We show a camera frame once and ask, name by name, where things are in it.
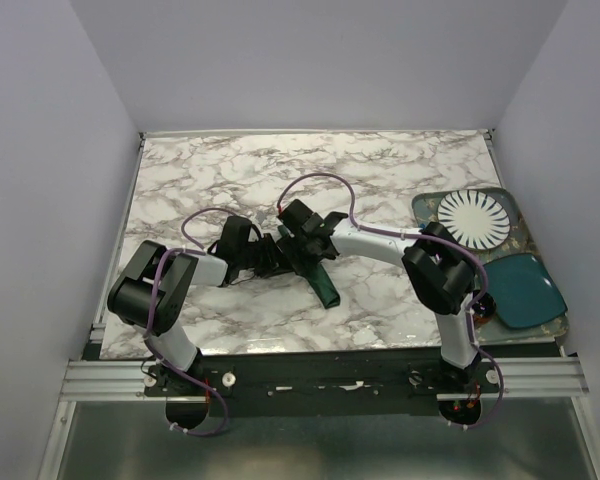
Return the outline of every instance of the table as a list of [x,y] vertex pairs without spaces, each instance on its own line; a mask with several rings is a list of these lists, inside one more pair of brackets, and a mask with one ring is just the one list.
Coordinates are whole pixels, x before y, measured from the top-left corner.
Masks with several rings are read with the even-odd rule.
[[[477,131],[149,138],[118,271],[145,239],[183,245],[182,220],[204,207],[227,207],[263,231],[275,229],[282,189],[314,171],[337,173],[353,184],[360,220],[397,227],[415,226],[411,201],[417,194],[500,185]],[[347,190],[329,179],[307,180],[288,198],[323,215],[346,212],[349,205]],[[210,245],[225,218],[210,213],[188,231]],[[401,269],[363,258],[323,263],[340,293],[339,307],[324,310],[306,281],[288,274],[230,288],[192,287],[180,320],[207,355],[440,344],[433,314],[417,300]],[[101,358],[146,355],[132,327],[109,312],[104,320]]]

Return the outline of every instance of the marble table top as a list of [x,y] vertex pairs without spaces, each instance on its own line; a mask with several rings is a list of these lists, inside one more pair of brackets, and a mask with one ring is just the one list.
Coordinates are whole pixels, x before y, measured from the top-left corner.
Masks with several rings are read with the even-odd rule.
[[[420,193],[499,186],[480,132],[261,134],[147,139],[124,234],[119,271],[139,244],[182,246],[182,220],[222,206],[274,230],[275,202],[298,176],[315,171],[347,178],[363,222],[414,227],[411,200]],[[347,212],[338,182],[312,178],[289,197],[325,216]],[[209,213],[190,224],[205,245],[226,216]],[[293,274],[248,280],[229,288],[192,287],[180,315],[204,354],[306,352],[440,345],[433,314],[416,299],[401,269],[364,258],[323,265],[341,304],[325,310],[307,282]],[[146,355],[140,334],[105,312],[101,358]]]

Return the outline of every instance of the green tray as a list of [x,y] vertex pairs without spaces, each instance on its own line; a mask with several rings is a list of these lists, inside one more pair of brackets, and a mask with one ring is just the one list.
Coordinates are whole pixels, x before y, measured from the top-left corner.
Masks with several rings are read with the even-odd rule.
[[[509,238],[502,245],[492,250],[473,253],[483,263],[517,253],[532,253],[541,259],[533,237],[513,196],[503,188],[480,188],[477,190],[495,198],[502,205],[511,220],[511,232]],[[425,226],[429,222],[437,222],[438,205],[448,193],[450,191],[417,195],[411,202],[416,222],[421,226]],[[550,322],[537,327],[525,329],[511,329],[502,323],[496,315],[496,318],[479,327],[476,334],[480,342],[496,344],[515,340],[550,341],[555,337],[564,335],[567,330],[569,330],[569,321],[566,315],[556,317]]]

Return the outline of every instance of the blue object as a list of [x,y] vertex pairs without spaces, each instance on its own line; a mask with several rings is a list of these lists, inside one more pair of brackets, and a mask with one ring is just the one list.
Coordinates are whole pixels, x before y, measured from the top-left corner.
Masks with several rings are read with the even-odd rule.
[[535,327],[567,311],[547,269],[531,253],[502,257],[484,268],[498,317],[508,327]]

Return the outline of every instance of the white plate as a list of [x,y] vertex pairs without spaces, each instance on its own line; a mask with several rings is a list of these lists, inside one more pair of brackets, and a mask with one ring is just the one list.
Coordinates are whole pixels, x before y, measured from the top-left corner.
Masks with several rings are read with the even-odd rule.
[[511,222],[493,197],[476,190],[446,195],[438,206],[438,221],[463,247],[490,250],[509,236]]

